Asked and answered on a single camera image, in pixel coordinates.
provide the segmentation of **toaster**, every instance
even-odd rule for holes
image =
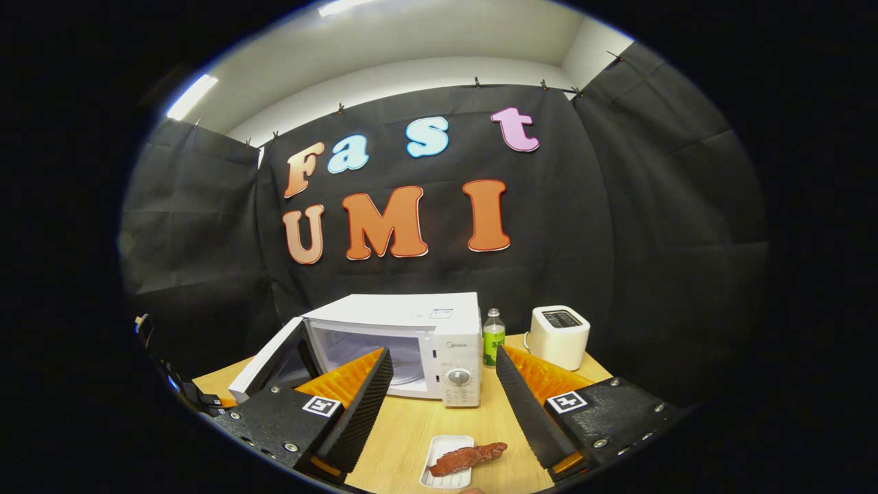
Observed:
[[[537,307],[524,334],[528,351],[556,366],[575,371],[582,365],[591,324],[564,305]]]

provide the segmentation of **wooden table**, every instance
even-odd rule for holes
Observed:
[[[506,337],[506,345],[524,350],[523,335]],[[203,393],[232,399],[227,387],[249,359],[194,380]],[[587,353],[576,374],[592,381],[612,377]],[[430,441],[438,435],[471,436],[477,445],[502,441],[508,449],[495,461],[472,469],[470,487],[486,494],[525,494],[554,483],[540,467],[515,420],[506,393],[492,367],[482,367],[481,405],[472,409],[445,408],[439,400],[387,396],[378,413],[363,454],[345,483],[376,494],[442,494],[421,485]]]

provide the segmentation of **microwave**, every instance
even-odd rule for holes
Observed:
[[[241,403],[258,389],[298,386],[378,348],[390,351],[388,395],[479,406],[479,299],[463,294],[352,294],[293,318],[229,386]]]

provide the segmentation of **microwave control knob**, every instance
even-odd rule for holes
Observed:
[[[466,369],[451,369],[448,372],[448,380],[458,386],[463,386],[470,381],[470,372]]]

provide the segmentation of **pink letter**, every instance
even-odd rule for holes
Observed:
[[[500,123],[500,131],[503,132],[503,141],[507,146],[522,153],[529,153],[540,147],[540,141],[535,137],[524,134],[524,124],[534,123],[527,115],[518,114],[518,108],[510,107],[491,115],[492,122]]]

